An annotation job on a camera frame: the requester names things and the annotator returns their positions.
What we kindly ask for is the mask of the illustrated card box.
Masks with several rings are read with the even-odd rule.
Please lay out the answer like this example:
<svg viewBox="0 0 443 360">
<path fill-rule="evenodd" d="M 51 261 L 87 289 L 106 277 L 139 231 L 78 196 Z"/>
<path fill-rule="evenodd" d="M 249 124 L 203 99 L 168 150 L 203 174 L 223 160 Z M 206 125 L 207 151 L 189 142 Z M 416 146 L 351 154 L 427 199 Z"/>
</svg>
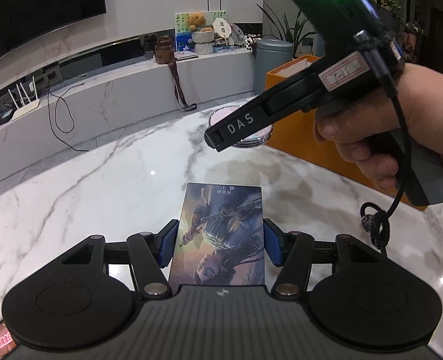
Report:
<svg viewBox="0 0 443 360">
<path fill-rule="evenodd" d="M 169 272 L 182 285 L 252 286 L 265 283 L 260 187 L 189 183 Z"/>
</svg>

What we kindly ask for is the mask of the green leafy potted plant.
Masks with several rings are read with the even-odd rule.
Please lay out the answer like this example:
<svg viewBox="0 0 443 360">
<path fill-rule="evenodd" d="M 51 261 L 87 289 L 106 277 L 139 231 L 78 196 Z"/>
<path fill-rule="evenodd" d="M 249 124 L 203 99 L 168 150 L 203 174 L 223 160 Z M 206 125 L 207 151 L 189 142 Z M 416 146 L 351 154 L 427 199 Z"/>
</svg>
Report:
<svg viewBox="0 0 443 360">
<path fill-rule="evenodd" d="M 301 18 L 301 10 L 298 11 L 295 18 L 295 22 L 290 24 L 286 13 L 279 17 L 275 11 L 268 5 L 264 3 L 263 6 L 257 4 L 257 7 L 263 12 L 263 15 L 268 19 L 268 21 L 275 27 L 276 34 L 275 38 L 278 40 L 286 41 L 292 44 L 292 58 L 295 58 L 298 49 L 302 42 L 312 35 L 317 35 L 317 31 L 312 30 L 305 32 L 304 26 L 307 24 L 308 19 Z"/>
</svg>

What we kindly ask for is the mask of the grey round trash bin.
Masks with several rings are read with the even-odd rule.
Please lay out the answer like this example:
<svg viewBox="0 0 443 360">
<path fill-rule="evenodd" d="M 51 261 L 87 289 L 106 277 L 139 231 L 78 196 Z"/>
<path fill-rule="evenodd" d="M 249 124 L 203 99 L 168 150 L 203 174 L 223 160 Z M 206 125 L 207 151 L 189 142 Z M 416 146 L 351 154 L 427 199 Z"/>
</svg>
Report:
<svg viewBox="0 0 443 360">
<path fill-rule="evenodd" d="M 262 38 L 252 46 L 254 56 L 253 92 L 265 91 L 266 73 L 292 60 L 293 44 L 272 38 Z"/>
</svg>

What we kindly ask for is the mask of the orange white open box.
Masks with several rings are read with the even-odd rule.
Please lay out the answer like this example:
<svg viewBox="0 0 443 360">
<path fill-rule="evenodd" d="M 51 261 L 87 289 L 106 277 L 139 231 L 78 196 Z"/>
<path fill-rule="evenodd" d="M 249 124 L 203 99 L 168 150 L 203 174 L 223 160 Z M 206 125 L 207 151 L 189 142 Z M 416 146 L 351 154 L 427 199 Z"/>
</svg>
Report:
<svg viewBox="0 0 443 360">
<path fill-rule="evenodd" d="M 274 68 L 265 75 L 265 88 L 274 87 L 317 60 L 318 57 L 314 55 L 300 55 L 290 62 Z M 363 175 L 355 164 L 342 160 L 335 144 L 321 143 L 314 139 L 314 119 L 315 113 L 313 111 L 308 113 L 297 111 L 276 122 L 274 132 L 268 140 L 268 146 L 376 190 L 377 187 L 372 180 Z"/>
</svg>

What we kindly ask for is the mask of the pink round powder compact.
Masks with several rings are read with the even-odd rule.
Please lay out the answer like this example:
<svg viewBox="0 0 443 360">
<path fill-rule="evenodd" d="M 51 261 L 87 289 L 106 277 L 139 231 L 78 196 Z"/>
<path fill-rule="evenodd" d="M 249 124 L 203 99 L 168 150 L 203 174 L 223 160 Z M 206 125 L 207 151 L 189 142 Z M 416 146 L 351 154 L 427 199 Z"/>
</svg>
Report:
<svg viewBox="0 0 443 360">
<path fill-rule="evenodd" d="M 213 125 L 220 122 L 222 119 L 225 119 L 234 111 L 237 111 L 239 106 L 224 106 L 222 108 L 218 108 L 211 113 L 208 118 L 208 127 L 212 127 Z M 253 118 L 248 115 L 245 119 L 235 120 L 232 124 L 230 124 L 227 128 L 231 133 L 237 133 L 240 128 L 245 128 L 249 123 L 253 121 Z M 262 146 L 269 141 L 273 134 L 274 126 L 269 125 L 256 133 L 251 134 L 243 138 L 243 140 L 234 144 L 234 147 L 237 148 L 251 148 Z"/>
</svg>

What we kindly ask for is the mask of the white round paper fan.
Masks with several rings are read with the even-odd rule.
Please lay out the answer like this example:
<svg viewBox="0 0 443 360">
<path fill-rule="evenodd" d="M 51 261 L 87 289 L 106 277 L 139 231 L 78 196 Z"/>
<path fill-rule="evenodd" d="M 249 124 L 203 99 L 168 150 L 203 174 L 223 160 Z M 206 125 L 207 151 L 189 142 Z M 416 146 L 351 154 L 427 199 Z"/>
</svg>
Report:
<svg viewBox="0 0 443 360">
<path fill-rule="evenodd" d="M 212 27 L 214 31 L 228 44 L 228 39 L 232 33 L 230 24 L 221 17 L 214 19 Z"/>
</svg>

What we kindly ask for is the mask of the white marble tv console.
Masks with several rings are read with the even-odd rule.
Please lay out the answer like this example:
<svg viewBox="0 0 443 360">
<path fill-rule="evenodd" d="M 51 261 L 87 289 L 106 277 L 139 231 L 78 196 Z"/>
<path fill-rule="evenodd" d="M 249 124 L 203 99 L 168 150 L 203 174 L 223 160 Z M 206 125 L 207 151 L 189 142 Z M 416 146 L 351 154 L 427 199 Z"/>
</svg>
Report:
<svg viewBox="0 0 443 360">
<path fill-rule="evenodd" d="M 240 49 L 177 63 L 186 102 L 198 105 L 253 88 L 254 59 Z M 69 146 L 178 109 L 169 68 L 135 63 L 43 96 L 0 126 L 0 181 Z"/>
</svg>

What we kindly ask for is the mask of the smartphone with lit screen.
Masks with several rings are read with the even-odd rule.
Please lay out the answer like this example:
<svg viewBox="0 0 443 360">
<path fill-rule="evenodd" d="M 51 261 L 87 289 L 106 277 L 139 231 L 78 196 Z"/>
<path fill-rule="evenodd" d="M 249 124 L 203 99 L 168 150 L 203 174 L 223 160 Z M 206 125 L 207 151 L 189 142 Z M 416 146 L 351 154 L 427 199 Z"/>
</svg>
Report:
<svg viewBox="0 0 443 360">
<path fill-rule="evenodd" d="M 5 322 L 0 321 L 0 359 L 5 359 L 17 348 L 16 342 L 11 336 Z"/>
</svg>

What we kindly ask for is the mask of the teddy bear plush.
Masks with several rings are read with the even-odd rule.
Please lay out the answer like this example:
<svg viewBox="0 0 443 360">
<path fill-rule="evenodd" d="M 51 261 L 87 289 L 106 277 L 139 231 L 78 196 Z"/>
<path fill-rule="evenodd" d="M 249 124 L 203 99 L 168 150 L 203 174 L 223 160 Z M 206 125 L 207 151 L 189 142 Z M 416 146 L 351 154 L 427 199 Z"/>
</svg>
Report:
<svg viewBox="0 0 443 360">
<path fill-rule="evenodd" d="M 204 14 L 200 11 L 189 13 L 186 22 L 190 32 L 199 31 L 206 25 Z"/>
</svg>

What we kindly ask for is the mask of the white wifi router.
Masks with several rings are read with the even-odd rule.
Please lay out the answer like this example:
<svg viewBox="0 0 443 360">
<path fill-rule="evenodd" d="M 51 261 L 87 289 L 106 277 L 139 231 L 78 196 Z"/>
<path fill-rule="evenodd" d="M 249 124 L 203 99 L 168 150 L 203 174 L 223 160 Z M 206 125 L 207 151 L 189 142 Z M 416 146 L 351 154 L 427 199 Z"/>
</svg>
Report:
<svg viewBox="0 0 443 360">
<path fill-rule="evenodd" d="M 7 90 L 15 107 L 11 118 L 12 120 L 19 119 L 39 107 L 40 99 L 37 95 L 37 87 L 34 77 L 28 82 L 28 89 L 31 91 L 31 94 L 28 94 L 27 89 L 21 82 L 17 82 L 14 90 Z"/>
</svg>

